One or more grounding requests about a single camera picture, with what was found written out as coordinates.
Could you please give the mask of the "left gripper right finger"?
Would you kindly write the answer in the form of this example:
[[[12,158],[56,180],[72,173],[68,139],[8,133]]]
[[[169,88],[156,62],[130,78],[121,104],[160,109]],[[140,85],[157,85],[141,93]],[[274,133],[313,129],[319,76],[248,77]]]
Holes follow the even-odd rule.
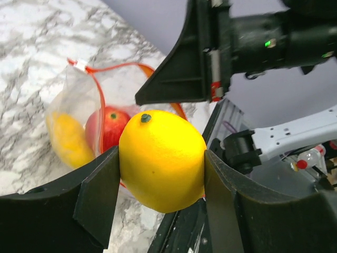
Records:
[[[336,192],[295,198],[269,189],[205,152],[214,252],[336,252]]]

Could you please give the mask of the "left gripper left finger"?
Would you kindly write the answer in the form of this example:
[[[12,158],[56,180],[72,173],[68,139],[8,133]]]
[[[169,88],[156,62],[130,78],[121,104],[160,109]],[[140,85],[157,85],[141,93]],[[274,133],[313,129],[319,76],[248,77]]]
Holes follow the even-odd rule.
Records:
[[[2,196],[1,252],[102,252],[119,184],[114,147],[54,181]]]

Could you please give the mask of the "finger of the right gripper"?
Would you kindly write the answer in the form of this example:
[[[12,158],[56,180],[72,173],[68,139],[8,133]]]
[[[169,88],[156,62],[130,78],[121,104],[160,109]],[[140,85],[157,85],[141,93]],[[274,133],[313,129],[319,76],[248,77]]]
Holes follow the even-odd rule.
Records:
[[[135,95],[138,105],[210,99],[210,2],[188,1],[179,39]]]

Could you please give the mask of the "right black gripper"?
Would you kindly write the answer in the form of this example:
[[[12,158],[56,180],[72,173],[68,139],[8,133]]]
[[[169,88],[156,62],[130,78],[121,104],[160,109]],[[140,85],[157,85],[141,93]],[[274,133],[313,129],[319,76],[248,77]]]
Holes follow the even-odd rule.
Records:
[[[212,101],[224,97],[234,74],[253,80],[299,67],[306,75],[336,56],[336,1],[284,4],[286,11],[233,18],[228,1],[211,1]]]

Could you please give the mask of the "round yellow lemon toy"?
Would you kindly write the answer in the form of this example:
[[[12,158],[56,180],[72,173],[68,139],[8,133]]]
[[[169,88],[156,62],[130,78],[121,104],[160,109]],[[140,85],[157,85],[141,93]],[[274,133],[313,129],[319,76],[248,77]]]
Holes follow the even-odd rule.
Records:
[[[204,196],[206,144],[189,121],[166,111],[134,115],[119,141],[121,180],[157,212],[187,208]]]

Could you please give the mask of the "red apple toy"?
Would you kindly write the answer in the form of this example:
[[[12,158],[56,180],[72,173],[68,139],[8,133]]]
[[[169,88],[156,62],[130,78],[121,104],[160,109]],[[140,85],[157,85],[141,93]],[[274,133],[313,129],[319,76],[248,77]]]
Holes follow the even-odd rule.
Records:
[[[100,134],[103,136],[103,151],[118,145],[120,136],[130,120],[130,115],[124,110],[108,105],[104,109],[105,119],[103,121],[103,131],[101,131],[100,110],[92,113],[85,125],[85,137],[88,145],[94,152],[100,150]]]

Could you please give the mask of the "clear zip top bag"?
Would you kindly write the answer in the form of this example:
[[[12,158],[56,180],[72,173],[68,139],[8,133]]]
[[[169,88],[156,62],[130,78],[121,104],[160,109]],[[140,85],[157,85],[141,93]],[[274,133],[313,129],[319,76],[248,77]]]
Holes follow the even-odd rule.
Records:
[[[67,61],[63,89],[49,105],[46,117],[52,112],[69,114],[82,125],[85,131],[89,116],[100,110],[101,131],[103,131],[106,106],[120,108],[130,117],[142,111],[142,108],[136,105],[135,91],[154,73],[153,68],[137,62],[94,68],[81,60],[68,59]],[[102,151],[101,133],[100,150],[93,151],[95,158],[101,155]]]

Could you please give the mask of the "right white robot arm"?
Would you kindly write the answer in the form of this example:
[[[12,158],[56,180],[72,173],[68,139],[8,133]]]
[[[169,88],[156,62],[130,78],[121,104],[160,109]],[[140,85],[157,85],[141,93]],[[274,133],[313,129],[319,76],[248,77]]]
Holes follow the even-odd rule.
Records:
[[[135,95],[138,105],[218,101],[231,77],[272,69],[310,73],[336,57],[336,1],[285,1],[286,11],[230,16],[228,1],[188,1],[180,36]],[[242,174],[272,157],[336,139],[336,107],[224,139],[229,166]]]

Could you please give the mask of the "small plastic bottle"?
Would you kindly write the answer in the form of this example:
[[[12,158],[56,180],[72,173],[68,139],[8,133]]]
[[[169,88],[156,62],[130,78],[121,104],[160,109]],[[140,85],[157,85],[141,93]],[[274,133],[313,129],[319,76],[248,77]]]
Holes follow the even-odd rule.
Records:
[[[305,170],[308,168],[317,167],[322,173],[327,174],[325,163],[326,149],[322,144],[319,144],[307,151],[300,153],[297,161],[291,163],[294,171]]]

